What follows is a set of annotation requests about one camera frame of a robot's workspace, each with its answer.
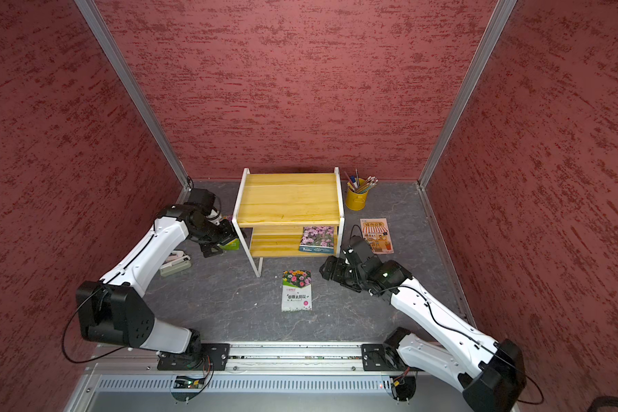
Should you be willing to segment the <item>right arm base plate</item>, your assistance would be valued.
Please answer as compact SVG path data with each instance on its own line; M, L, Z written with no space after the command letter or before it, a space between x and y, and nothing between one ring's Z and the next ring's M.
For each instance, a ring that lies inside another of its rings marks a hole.
M386 348L382 343L364 343L362 352L362 367L365 372L391 372L393 365L386 358Z

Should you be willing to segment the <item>orange shop picture book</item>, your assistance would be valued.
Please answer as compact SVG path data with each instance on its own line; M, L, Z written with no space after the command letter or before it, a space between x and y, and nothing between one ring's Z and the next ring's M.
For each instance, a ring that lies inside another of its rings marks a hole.
M386 218L361 219L362 236L375 254L393 254L393 244Z

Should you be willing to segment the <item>white sunflower seed bag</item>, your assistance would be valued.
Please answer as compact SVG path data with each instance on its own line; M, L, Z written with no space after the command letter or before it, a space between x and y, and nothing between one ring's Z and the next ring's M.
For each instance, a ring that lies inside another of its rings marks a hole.
M310 271L285 271L283 273L282 311L312 310L312 275Z

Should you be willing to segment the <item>pink flower seed bag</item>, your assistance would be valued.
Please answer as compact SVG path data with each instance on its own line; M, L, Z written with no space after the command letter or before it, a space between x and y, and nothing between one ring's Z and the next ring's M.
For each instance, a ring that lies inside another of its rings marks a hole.
M335 228L333 226L304 227L299 251L319 254L333 254L335 250Z

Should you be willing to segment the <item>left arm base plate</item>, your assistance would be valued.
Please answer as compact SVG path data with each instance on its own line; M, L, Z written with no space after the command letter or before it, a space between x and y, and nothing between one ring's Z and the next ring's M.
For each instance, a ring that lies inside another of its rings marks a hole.
M221 372L226 368L230 350L231 345L228 343L201 343L198 347L189 347L181 354L161 352L157 369L173 372Z

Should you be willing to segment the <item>green white seed bag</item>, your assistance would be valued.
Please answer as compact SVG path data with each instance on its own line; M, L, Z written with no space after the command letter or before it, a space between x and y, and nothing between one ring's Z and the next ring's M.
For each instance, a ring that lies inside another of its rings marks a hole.
M223 218L220 221L220 228L222 231L219 247L223 250L239 250L240 249L240 237L234 228L230 219Z

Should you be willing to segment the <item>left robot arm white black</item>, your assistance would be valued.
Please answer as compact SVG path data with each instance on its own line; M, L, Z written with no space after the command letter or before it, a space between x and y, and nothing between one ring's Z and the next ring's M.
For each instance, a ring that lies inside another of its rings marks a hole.
M197 369L206 362L199 332L159 320L144 301L147 289L166 259L186 240L198 245L204 257L223 253L237 239L230 220L215 210L206 213L190 204L163 209L137 245L97 282L76 291L80 334L89 342L158 352L181 369Z

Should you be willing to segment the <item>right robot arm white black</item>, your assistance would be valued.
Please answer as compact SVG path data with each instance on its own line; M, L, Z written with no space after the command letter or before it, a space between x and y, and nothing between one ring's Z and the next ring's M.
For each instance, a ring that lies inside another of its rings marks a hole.
M528 378L524 354L513 341L496 341L458 317L396 261L376 255L361 259L329 257L322 278L355 292L386 298L436 340L430 344L411 332L391 342L400 360L461 392L474 411L511 411Z

